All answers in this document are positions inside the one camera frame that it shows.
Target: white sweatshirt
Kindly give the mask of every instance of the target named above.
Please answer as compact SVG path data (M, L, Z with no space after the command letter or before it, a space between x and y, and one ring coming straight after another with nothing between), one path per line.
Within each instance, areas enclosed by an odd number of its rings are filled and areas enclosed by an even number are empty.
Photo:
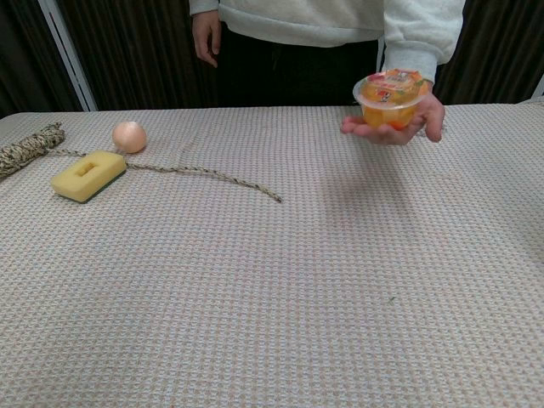
M218 9L234 32L273 43L335 47L386 43L384 69L434 82L453 55L465 0L190 0L191 15Z

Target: fingers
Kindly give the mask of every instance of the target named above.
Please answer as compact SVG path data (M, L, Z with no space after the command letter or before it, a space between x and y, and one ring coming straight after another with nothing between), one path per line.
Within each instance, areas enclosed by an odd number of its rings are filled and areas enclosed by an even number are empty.
M439 142L442 139L442 125L444 124L445 107L442 105L434 107L427 114L427 128L425 132L429 140Z
M212 52L214 55L219 54L221 49L221 22L217 20L212 25Z
M206 61L208 64L212 65L214 68L217 68L218 63L212 57L212 55L210 54L209 47L207 46L207 39L208 39L209 34L210 34L210 32L208 31L206 33L206 35L199 35L197 37L197 39L196 39L197 45L196 46L197 46L197 49L199 50L197 52L197 55L198 55L198 53L200 53L200 56L198 58L200 58L203 61Z
M397 131L389 125L382 125L378 128L371 127L362 121L362 118L345 118L341 127L343 133L352 133L375 145L406 145L417 131L405 129Z
M199 60L217 68L218 63L210 51L210 37L214 54L219 53L221 44L221 21L216 11L196 14L193 18L193 38L195 40L195 52Z

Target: person's right hand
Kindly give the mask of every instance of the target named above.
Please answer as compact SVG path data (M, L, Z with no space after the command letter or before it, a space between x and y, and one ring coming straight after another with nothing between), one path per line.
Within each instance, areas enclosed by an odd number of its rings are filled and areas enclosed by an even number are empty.
M212 36L212 49L209 47L209 38ZM221 48L221 21L217 10L198 13L193 16L193 38L195 40L196 56L214 68L218 62L213 57L219 54Z

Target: rope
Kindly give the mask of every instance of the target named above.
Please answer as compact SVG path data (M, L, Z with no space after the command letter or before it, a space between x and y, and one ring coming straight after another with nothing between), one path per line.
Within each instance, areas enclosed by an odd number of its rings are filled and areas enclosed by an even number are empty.
M39 133L34 133L19 143L3 147L0 150L0 179L20 170L28 163L39 156L50 154L51 156L76 156L84 157L87 153L77 150L66 150L53 148L65 140L65 132L60 129L60 123L47 125ZM270 191L260 184L250 183L248 181L229 176L228 174L210 170L205 167L179 166L179 167L161 167L148 164L136 164L127 161L127 168L133 170L151 170L158 173L192 173L215 177L216 179L237 184L242 187L258 190L277 202L282 199L276 193Z

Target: clear plastic lid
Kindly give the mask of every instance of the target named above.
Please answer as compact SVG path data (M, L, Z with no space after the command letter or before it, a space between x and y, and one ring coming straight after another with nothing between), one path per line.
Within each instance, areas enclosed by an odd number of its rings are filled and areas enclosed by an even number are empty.
M354 86L354 97L361 105L379 110L413 106L425 98L427 93L427 82L417 71L378 72Z

